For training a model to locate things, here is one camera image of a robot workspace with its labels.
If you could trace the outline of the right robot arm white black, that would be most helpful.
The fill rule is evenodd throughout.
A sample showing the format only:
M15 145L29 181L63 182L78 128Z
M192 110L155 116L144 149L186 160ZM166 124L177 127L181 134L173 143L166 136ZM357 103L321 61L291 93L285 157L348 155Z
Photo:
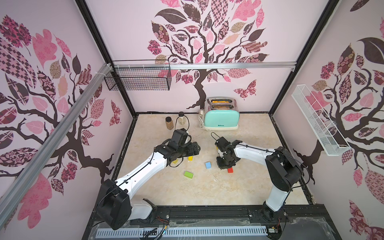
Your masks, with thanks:
M265 166L273 187L269 197L263 203L265 216L272 216L280 211L289 193L303 175L299 163L284 147L265 149L235 140L232 143L224 137L215 141L219 153L217 164L220 169L229 169L242 159L250 160Z

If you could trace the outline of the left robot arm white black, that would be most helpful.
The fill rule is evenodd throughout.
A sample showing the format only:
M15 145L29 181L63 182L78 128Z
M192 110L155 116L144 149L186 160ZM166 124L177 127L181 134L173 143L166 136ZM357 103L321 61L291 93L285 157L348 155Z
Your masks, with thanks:
M200 150L186 129L175 130L170 139L154 147L150 156L130 173L102 183L94 212L113 230L118 230L127 221L153 220L156 206L148 200L133 201L136 192L173 161L197 156Z

